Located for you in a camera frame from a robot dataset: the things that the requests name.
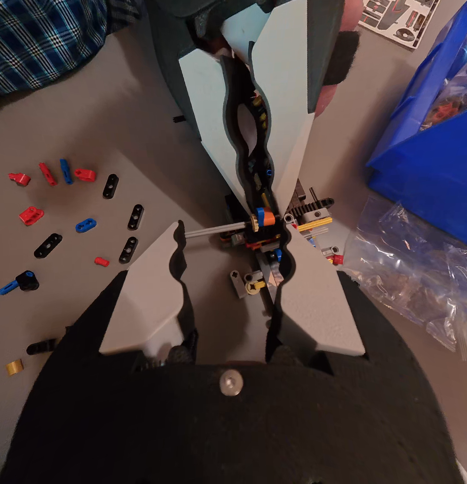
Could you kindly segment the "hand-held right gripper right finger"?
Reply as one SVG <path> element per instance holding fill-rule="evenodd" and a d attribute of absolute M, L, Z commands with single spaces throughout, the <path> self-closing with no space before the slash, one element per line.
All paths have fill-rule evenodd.
<path fill-rule="evenodd" d="M 304 364 L 318 351 L 363 356 L 363 341 L 336 269 L 292 224 L 283 225 L 280 248 L 283 280 L 267 334 L 266 361 L 280 345 Z"/>

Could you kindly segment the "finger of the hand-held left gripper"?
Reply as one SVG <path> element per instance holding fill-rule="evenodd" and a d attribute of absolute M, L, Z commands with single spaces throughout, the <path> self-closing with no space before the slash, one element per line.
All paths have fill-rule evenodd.
<path fill-rule="evenodd" d="M 214 56 L 196 48 L 179 65 L 200 141 L 248 214 L 252 213 L 252 181 L 247 163 L 250 149 L 238 119 L 253 84 L 244 62 L 222 49 Z"/>
<path fill-rule="evenodd" d="M 315 8 L 312 1 L 280 2 L 267 12 L 260 2 L 245 1 L 222 26 L 222 33 L 250 70 L 266 120 L 259 121 L 254 150 L 267 162 L 268 190 L 277 210 L 286 210 L 293 194 L 309 132 L 315 81 Z"/>

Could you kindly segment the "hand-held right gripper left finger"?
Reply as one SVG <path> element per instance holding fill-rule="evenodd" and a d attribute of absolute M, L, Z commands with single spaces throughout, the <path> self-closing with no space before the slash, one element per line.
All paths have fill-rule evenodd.
<path fill-rule="evenodd" d="M 180 345 L 195 359 L 198 333 L 188 289 L 186 238 L 181 220 L 174 222 L 131 264 L 105 332 L 100 353 L 140 350 L 166 362 Z"/>

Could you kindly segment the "multicoloured lego assembly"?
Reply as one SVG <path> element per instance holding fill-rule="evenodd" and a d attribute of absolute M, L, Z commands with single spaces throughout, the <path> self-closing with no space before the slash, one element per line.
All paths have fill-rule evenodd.
<path fill-rule="evenodd" d="M 282 257 L 280 248 L 281 228 L 284 223 L 302 227 L 301 235 L 311 244 L 319 233 L 326 233 L 332 222 L 329 209 L 334 200 L 331 197 L 318 198 L 310 188 L 312 201 L 306 201 L 306 194 L 297 180 L 285 210 L 280 210 L 273 195 L 273 163 L 264 149 L 267 136 L 268 113 L 261 95 L 253 92 L 246 105 L 240 105 L 252 115 L 255 124 L 256 140 L 247 163 L 252 193 L 252 213 L 249 215 L 233 195 L 226 197 L 227 208 L 236 222 L 250 222 L 251 226 L 232 232 L 222 233 L 223 242 L 232 246 L 244 245 L 255 253 L 260 271 L 267 287 L 278 287 L 282 281 L 279 265 Z"/>

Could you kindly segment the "long grey lego axle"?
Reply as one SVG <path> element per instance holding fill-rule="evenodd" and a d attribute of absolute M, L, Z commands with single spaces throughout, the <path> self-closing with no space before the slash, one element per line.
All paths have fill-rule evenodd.
<path fill-rule="evenodd" d="M 197 237 L 210 236 L 214 234 L 221 234 L 225 232 L 232 232 L 239 229 L 245 229 L 250 226 L 251 226 L 250 222 L 240 222 L 240 223 L 228 224 L 228 225 L 217 226 L 217 227 L 209 227 L 209 228 L 199 229 L 195 231 L 185 232 L 184 236 L 186 239 L 192 239 Z"/>

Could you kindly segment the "grey and red lego connector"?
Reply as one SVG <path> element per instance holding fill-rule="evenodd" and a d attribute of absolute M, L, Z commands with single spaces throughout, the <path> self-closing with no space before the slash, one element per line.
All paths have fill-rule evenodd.
<path fill-rule="evenodd" d="M 335 266 L 344 265 L 344 254 L 341 249 L 336 246 L 329 246 L 321 249 L 323 257 Z"/>

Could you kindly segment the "tan lego gear piece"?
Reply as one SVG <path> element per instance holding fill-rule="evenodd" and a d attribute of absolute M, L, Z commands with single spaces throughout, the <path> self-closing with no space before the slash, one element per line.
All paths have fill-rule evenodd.
<path fill-rule="evenodd" d="M 243 279 L 249 295 L 258 294 L 262 288 L 266 287 L 263 273 L 260 270 L 245 274 Z"/>

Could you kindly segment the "lego sticker sheet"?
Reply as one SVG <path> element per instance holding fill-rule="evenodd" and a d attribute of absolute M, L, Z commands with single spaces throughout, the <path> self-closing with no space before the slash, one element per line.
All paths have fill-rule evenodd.
<path fill-rule="evenodd" d="M 358 22 L 407 49 L 416 50 L 439 1 L 363 1 Z"/>

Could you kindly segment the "long red lego pin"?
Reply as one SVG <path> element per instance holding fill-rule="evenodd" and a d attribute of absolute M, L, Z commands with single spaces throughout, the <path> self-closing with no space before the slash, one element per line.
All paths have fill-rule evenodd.
<path fill-rule="evenodd" d="M 47 166 L 46 163 L 41 162 L 41 163 L 38 164 L 38 167 L 39 167 L 41 173 L 43 174 L 45 180 L 49 184 L 49 186 L 54 187 L 58 184 L 54 175 L 53 175 L 53 173 L 50 171 L 50 169 L 49 169 L 49 167 Z"/>

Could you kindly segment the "person's left hand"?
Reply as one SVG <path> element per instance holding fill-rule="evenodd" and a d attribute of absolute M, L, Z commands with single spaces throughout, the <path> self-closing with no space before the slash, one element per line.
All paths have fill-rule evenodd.
<path fill-rule="evenodd" d="M 356 31 L 363 10 L 362 1 L 345 1 L 338 36 L 325 74 L 315 114 L 320 116 L 333 100 L 337 86 L 347 77 L 359 47 Z"/>

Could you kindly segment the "black round disc piece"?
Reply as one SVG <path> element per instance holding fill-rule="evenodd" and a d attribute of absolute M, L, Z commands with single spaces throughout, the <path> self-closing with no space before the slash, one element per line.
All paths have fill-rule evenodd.
<path fill-rule="evenodd" d="M 138 239 L 136 237 L 130 237 L 126 241 L 123 250 L 121 252 L 121 255 L 118 259 L 118 262 L 120 264 L 128 264 L 131 262 L 132 257 L 134 255 L 135 249 L 138 245 Z"/>

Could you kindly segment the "clear plastic bag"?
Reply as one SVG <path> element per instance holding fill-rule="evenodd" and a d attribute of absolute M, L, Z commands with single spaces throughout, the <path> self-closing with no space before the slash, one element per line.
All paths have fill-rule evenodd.
<path fill-rule="evenodd" d="M 370 195 L 348 237 L 343 269 L 467 361 L 467 245 L 400 203 Z"/>
<path fill-rule="evenodd" d="M 420 131 L 439 125 L 467 110 L 467 62 L 444 84 L 434 101 Z"/>

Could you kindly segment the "black connector with blue pin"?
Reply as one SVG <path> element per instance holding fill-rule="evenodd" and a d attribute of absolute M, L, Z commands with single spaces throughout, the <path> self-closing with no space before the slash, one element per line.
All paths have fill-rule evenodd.
<path fill-rule="evenodd" d="M 13 281 L 0 288 L 0 295 L 8 294 L 16 288 L 24 292 L 37 290 L 39 288 L 39 282 L 35 273 L 31 270 L 26 270 L 17 275 Z"/>

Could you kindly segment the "blue plaid clothing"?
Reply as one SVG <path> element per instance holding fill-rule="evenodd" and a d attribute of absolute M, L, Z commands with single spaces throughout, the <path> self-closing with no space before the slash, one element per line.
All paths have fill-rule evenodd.
<path fill-rule="evenodd" d="M 140 1 L 0 1 L 0 96 L 56 82 L 140 19 Z"/>

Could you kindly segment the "blue plastic bin lid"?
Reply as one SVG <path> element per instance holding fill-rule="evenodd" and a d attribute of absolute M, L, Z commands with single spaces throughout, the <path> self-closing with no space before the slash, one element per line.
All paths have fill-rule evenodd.
<path fill-rule="evenodd" d="M 466 62 L 467 1 L 419 65 L 367 166 L 372 190 L 467 245 L 467 110 L 420 131 Z"/>

